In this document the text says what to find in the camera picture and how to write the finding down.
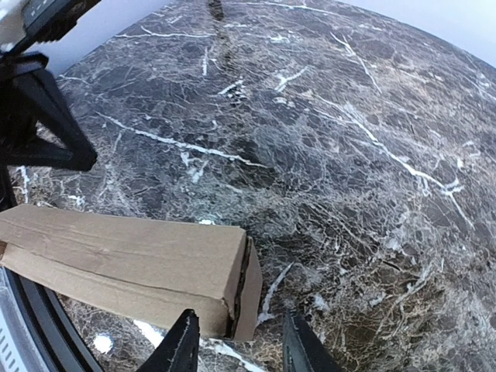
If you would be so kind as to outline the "brown cardboard box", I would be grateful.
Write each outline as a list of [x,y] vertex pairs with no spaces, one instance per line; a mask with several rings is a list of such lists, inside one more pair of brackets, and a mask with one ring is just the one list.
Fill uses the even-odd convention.
[[250,341],[262,274],[238,226],[20,205],[1,214],[1,262],[62,295],[169,329],[185,310],[203,336]]

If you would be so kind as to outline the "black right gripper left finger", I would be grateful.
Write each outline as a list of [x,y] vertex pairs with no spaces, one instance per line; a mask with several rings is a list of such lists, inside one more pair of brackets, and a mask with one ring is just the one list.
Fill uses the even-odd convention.
[[199,319],[185,309],[137,372],[197,372]]

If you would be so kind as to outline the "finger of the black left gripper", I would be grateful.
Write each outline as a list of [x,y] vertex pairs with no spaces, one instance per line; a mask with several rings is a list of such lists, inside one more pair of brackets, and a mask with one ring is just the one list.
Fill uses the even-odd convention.
[[1,164],[89,171],[97,153],[41,53],[1,55]]

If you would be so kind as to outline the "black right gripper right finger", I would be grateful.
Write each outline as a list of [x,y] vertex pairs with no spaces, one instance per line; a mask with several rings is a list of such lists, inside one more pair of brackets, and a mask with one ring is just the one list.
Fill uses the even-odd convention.
[[340,371],[310,325],[294,310],[284,316],[282,348],[284,372]]

